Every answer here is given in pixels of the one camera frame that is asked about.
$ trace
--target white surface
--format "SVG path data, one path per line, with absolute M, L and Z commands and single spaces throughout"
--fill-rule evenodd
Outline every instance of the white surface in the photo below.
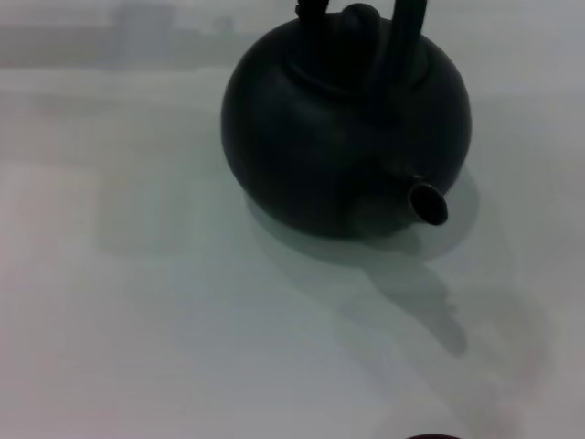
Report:
M 259 35 L 283 4 L 200 10 Z M 0 15 L 54 26 L 51 7 L 75 5 L 115 2 Z M 109 26 L 96 14 L 68 24 Z M 431 1 L 473 149 L 452 222 L 382 247 L 247 206 L 218 139 L 238 35 L 218 42 L 228 65 L 170 70 L 132 39 L 156 21 L 136 19 L 115 69 L 0 68 L 0 437 L 583 437 L 584 14 Z M 43 44 L 27 35 L 0 42 L 0 67 Z

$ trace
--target dark object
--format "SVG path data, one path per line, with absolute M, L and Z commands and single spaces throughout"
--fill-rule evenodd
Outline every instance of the dark object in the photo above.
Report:
M 469 98 L 420 35 L 427 0 L 327 14 L 299 0 L 240 62 L 222 112 L 234 174 L 273 217 L 331 237 L 442 225 L 471 141 Z
M 411 437 L 410 439 L 457 439 L 453 436 L 445 436 L 444 434 L 424 434 L 422 436 Z

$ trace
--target teapot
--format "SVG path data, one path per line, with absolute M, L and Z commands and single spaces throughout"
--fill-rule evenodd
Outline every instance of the teapot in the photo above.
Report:
M 469 151 L 463 79 L 421 35 L 427 0 L 298 18 L 244 55 L 221 113 L 229 166 L 250 198 L 297 230 L 331 238 L 386 235 L 449 218 L 445 195 Z

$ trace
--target table surface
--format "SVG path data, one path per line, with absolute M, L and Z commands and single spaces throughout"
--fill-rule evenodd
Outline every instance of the table surface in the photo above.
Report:
M 431 2 L 472 152 L 446 227 L 376 243 L 274 223 L 221 152 L 293 0 L 120 3 L 0 1 L 3 439 L 583 437 L 581 0 Z

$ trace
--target teapot spout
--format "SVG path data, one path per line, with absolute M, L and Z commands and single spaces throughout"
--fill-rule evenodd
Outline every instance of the teapot spout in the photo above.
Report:
M 443 194 L 426 183 L 417 183 L 409 191 L 409 207 L 418 222 L 442 226 L 449 219 L 449 208 Z
M 436 187 L 423 182 L 405 185 L 399 180 L 385 183 L 372 181 L 350 210 L 359 236 L 385 236 L 413 223 L 441 226 L 449 219 L 447 202 Z

